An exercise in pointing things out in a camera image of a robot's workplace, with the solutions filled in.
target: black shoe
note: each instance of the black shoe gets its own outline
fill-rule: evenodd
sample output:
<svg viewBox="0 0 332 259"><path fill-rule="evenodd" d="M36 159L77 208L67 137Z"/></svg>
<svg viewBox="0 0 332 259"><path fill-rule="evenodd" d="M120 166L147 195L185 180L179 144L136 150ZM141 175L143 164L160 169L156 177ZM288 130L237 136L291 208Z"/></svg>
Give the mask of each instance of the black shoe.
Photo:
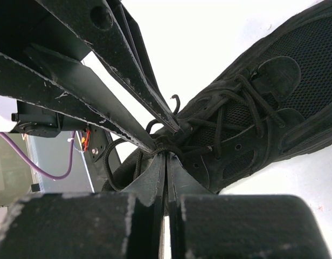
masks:
<svg viewBox="0 0 332 259"><path fill-rule="evenodd" d="M213 193L272 162L331 145L332 1L256 42L177 119L183 132L157 133L168 136L184 168ZM115 172L120 186L138 176L138 156L134 152Z"/></svg>

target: round hole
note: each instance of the round hole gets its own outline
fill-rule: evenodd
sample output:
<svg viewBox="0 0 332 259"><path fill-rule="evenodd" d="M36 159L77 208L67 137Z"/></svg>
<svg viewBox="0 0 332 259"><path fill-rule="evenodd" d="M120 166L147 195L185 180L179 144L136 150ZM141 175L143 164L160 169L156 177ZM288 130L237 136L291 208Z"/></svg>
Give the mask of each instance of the round hole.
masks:
<svg viewBox="0 0 332 259"><path fill-rule="evenodd" d="M241 144L237 144L235 147L236 150L241 150Z"/></svg>
<svg viewBox="0 0 332 259"><path fill-rule="evenodd" d="M108 30L111 27L110 14L104 6L96 6L91 10L92 23L100 30Z"/></svg>

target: white object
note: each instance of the white object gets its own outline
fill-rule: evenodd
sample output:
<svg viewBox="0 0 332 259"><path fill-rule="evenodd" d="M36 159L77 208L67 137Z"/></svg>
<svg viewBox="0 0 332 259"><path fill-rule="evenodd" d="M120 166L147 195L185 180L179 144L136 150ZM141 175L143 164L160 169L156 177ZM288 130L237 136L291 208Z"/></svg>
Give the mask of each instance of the white object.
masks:
<svg viewBox="0 0 332 259"><path fill-rule="evenodd" d="M16 126L17 122L11 121L12 113L17 113L16 100L0 96L0 132L10 132Z"/></svg>

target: black shoelace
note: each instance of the black shoelace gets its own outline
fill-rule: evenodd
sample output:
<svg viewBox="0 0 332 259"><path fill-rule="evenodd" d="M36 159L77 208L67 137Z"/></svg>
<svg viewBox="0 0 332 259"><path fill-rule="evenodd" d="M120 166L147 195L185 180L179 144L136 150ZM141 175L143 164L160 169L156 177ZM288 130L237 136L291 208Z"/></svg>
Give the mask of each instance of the black shoelace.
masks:
<svg viewBox="0 0 332 259"><path fill-rule="evenodd" d="M261 116L258 112L257 109L257 104L259 104L260 107L265 111L265 113L270 116L278 125L279 127L284 127L285 122L284 120L276 113L276 111L267 103L266 100L263 99L263 97L253 88L249 80L241 75L238 74L235 76L235 81L240 82L240 87L236 89L236 91L232 90L227 90L224 89L219 94L223 97L228 97L230 99L233 99L242 105L245 105L249 107L255 129L256 129L256 134L258 138L262 138L265 134L264 132L264 127L262 123ZM173 99L177 100L177 107L174 111L174 115L176 115L179 112L180 108L180 99L177 95L172 96ZM143 155L148 155L148 156L154 156L156 154L162 153L162 152L173 152L175 153L178 158L182 161L186 157L191 157L191 156L198 156L198 155L203 155L206 153L210 153L214 151L215 153L215 158L220 159L222 155L222 149L221 149L221 133L224 128L227 128L229 130L237 130L237 131L243 131L246 129L244 126L240 125L235 125L235 124L225 124L224 123L224 110L225 109L225 104L221 105L221 107L218 110L218 118L217 118L217 123L215 122L210 122L206 120L200 120L200 119L189 119L188 123L192 126L205 126L205 127L212 127L215 128L215 135L214 135L214 143L213 143L213 148L208 146L208 147L198 147L198 146L182 146L178 147L178 143L172 143L169 141L167 136L159 135L159 134L151 134L151 137L155 139L155 143L157 148L155 151L151 153L146 153L143 150L139 149L138 150L138 155L137 155L137 162L136 162L136 167L135 167L135 172L133 176L133 180L135 180L139 175L141 174L141 165L142 165L142 160L143 160ZM157 120L152 120L146 128L146 131L150 133L151 128L153 125L158 123ZM182 139L189 137L189 135L192 132L186 134L183 136ZM113 141L105 150L103 154L103 166L104 169L107 172L108 179L105 182L102 190L106 190L106 186L110 184L112 188L119 192L124 187L119 186L113 177L112 171L110 169L109 163L108 163L108 156L111 153L111 151L120 143L126 142L123 139L117 139Z"/></svg>

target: screw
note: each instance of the screw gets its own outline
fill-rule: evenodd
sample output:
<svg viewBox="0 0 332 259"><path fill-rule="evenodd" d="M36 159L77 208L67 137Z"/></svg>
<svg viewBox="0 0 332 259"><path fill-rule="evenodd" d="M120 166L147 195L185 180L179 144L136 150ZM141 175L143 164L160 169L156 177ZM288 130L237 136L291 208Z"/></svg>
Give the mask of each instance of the screw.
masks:
<svg viewBox="0 0 332 259"><path fill-rule="evenodd" d="M94 148L94 149L92 149L92 154L95 154L95 155L97 155L98 154L98 149L97 148Z"/></svg>

